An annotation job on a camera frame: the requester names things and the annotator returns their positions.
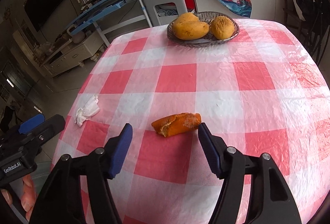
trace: metal screw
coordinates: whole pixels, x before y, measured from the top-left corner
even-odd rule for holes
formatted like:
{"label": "metal screw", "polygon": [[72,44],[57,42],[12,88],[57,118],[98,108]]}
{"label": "metal screw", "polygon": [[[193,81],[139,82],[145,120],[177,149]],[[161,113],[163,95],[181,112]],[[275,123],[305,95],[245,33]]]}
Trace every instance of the metal screw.
{"label": "metal screw", "polygon": [[229,153],[234,154],[234,153],[236,152],[236,149],[235,149],[234,147],[228,147],[228,148],[227,148],[227,151],[228,151]]}
{"label": "metal screw", "polygon": [[61,160],[62,160],[62,161],[67,161],[69,158],[70,158],[70,155],[68,155],[68,154],[63,154],[63,155],[61,156]]}
{"label": "metal screw", "polygon": [[268,153],[263,153],[262,154],[262,158],[264,158],[265,160],[268,161],[268,160],[270,160],[271,157],[270,157],[270,155]]}
{"label": "metal screw", "polygon": [[102,154],[105,152],[104,148],[100,147],[95,150],[96,154]]}

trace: person's hand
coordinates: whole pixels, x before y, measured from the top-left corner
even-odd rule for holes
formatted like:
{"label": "person's hand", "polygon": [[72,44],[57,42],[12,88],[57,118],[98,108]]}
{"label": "person's hand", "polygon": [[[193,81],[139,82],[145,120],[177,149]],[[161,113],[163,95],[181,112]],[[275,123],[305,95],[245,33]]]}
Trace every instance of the person's hand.
{"label": "person's hand", "polygon": [[[6,199],[7,203],[11,205],[13,199],[7,190],[1,189],[3,197]],[[25,218],[29,221],[34,204],[36,203],[36,192],[34,191],[33,181],[30,175],[23,177],[23,196],[21,198],[22,207],[26,211]]]}

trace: wooden chair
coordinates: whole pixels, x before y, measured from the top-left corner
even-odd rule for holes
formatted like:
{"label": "wooden chair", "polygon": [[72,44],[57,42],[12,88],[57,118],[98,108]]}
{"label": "wooden chair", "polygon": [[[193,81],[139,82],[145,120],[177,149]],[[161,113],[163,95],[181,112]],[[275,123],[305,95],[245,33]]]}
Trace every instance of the wooden chair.
{"label": "wooden chair", "polygon": [[[308,24],[298,17],[298,14],[297,14],[296,10],[289,10],[288,9],[288,0],[284,0],[283,10],[284,10],[284,26],[287,27],[287,28],[292,28],[292,29],[298,30],[298,37],[297,37],[298,39],[299,39],[301,34],[303,36],[305,36],[304,33],[301,30],[302,29],[308,29]],[[298,22],[298,26],[293,26],[293,25],[288,24],[288,15],[290,15],[292,18],[294,18]]]}

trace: red and white checkered tablecloth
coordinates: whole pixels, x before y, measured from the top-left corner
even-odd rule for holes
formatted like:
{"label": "red and white checkered tablecloth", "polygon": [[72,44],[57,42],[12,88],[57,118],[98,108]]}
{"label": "red and white checkered tablecloth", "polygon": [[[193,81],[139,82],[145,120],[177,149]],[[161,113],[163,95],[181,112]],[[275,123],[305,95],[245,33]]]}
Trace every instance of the red and white checkered tablecloth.
{"label": "red and white checkered tablecloth", "polygon": [[[303,223],[330,187],[330,91],[299,41],[283,25],[237,19],[239,35],[223,45],[187,48],[166,26],[116,38],[88,76],[55,151],[89,154],[125,123],[133,141],[110,189],[124,224],[208,223],[222,181],[211,173],[197,132],[164,138],[151,122],[200,113],[211,133],[243,154],[271,154],[296,200]],[[101,111],[79,128],[77,108],[98,94]],[[87,222],[93,223],[86,179]],[[237,223],[245,221],[245,180]]]}

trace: fruit bowl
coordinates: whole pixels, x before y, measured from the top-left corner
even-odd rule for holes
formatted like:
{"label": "fruit bowl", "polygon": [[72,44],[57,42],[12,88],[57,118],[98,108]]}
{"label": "fruit bowl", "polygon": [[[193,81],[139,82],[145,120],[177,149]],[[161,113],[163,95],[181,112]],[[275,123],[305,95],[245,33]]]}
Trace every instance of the fruit bowl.
{"label": "fruit bowl", "polygon": [[204,37],[202,37],[200,39],[187,41],[187,40],[181,40],[174,35],[173,30],[172,30],[174,21],[172,21],[167,26],[167,38],[169,38],[170,40],[172,40],[180,45],[187,46],[187,47],[208,47],[208,46],[220,45],[224,42],[228,42],[231,39],[235,38],[240,32],[240,27],[237,25],[237,23],[231,17],[227,16],[226,14],[219,13],[219,12],[199,12],[199,13],[194,13],[194,15],[196,15],[199,18],[199,21],[203,21],[208,24],[210,24],[211,21],[218,16],[225,16],[233,22],[233,24],[235,26],[235,31],[230,38],[225,39],[225,40],[218,40],[211,33],[211,30],[210,30],[207,35],[205,35]]}

